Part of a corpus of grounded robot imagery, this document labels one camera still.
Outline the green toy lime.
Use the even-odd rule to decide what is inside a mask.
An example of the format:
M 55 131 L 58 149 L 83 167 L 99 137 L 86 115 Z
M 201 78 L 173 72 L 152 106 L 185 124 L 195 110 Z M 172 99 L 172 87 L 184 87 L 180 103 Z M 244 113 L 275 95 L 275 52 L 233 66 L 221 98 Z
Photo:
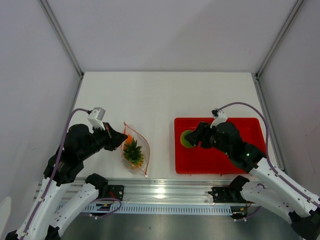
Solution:
M 181 135 L 180 135 L 180 143 L 181 143 L 181 145 L 182 145 L 183 147 L 188 148 L 188 149 L 194 147 L 194 145 L 191 144 L 189 141 L 187 141 L 186 138 L 185 138 L 186 135 L 188 135 L 188 134 L 190 134 L 190 133 L 192 133 L 192 132 L 193 132 L 192 130 L 185 130 L 185 131 L 183 131 L 183 132 L 181 133 Z

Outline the toy orange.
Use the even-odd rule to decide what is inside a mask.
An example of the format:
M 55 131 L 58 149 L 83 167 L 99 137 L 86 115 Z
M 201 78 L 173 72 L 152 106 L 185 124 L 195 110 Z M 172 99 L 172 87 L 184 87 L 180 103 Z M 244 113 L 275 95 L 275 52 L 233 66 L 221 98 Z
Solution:
M 130 134 L 128 134 L 125 143 L 131 145 L 132 141 L 133 141 L 133 137 Z

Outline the toy pineapple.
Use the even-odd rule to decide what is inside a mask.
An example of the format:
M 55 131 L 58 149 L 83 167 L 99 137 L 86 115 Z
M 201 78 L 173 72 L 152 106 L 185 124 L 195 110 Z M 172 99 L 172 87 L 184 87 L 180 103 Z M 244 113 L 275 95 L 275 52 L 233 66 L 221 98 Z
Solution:
M 142 166 L 144 162 L 142 146 L 138 145 L 138 141 L 134 137 L 131 144 L 124 144 L 123 154 L 124 158 L 132 165 L 136 167 Z

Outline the clear zip top bag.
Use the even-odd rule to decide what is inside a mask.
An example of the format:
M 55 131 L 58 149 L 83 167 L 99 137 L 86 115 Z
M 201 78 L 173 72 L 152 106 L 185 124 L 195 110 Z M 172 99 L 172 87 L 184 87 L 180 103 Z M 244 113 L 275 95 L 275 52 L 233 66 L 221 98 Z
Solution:
M 121 144 L 123 164 L 134 175 L 148 178 L 151 148 L 147 139 L 124 122 L 123 134 L 127 139 Z

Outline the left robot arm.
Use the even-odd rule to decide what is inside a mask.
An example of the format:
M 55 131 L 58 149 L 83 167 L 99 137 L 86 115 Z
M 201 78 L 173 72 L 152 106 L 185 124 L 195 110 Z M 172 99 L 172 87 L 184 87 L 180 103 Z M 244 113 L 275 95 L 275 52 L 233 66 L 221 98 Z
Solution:
M 84 161 L 101 150 L 114 151 L 128 138 L 115 131 L 109 123 L 92 132 L 85 124 L 71 126 L 47 164 L 43 173 L 41 188 L 23 224 L 6 235 L 7 240 L 59 240 L 68 226 L 95 200 L 119 203 L 110 192 L 109 181 L 93 173 L 81 189 L 60 210 L 62 197 L 84 168 Z

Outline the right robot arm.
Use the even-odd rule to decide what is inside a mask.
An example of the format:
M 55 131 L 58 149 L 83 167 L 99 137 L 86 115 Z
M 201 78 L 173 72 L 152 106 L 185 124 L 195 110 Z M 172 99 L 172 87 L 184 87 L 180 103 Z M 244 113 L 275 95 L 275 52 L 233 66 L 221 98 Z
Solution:
M 291 177 L 269 163 L 267 155 L 253 144 L 243 141 L 231 122 L 216 126 L 200 122 L 184 139 L 193 146 L 214 148 L 226 154 L 237 168 L 259 179 L 266 188 L 238 176 L 228 189 L 234 202 L 242 199 L 256 203 L 287 221 L 305 240 L 320 235 L 320 197 L 298 184 Z

